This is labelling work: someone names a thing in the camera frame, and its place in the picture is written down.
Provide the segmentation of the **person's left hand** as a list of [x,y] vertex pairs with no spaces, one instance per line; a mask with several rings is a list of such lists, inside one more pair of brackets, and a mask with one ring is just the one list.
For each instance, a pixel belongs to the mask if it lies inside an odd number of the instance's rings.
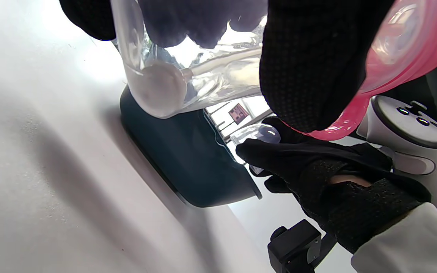
[[266,14],[259,84],[272,111],[300,132],[332,125],[366,78],[366,58],[393,0],[139,0],[151,41],[187,35],[217,44],[226,21]]

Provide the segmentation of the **person's right hand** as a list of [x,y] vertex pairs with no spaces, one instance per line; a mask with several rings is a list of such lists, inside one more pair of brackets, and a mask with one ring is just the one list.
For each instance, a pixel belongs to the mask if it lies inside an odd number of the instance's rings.
[[392,158],[369,143],[343,146],[302,135],[277,117],[279,144],[247,139],[236,154],[262,168],[266,188],[291,193],[305,214],[350,253],[387,225],[423,203],[430,192],[420,182],[393,173]]

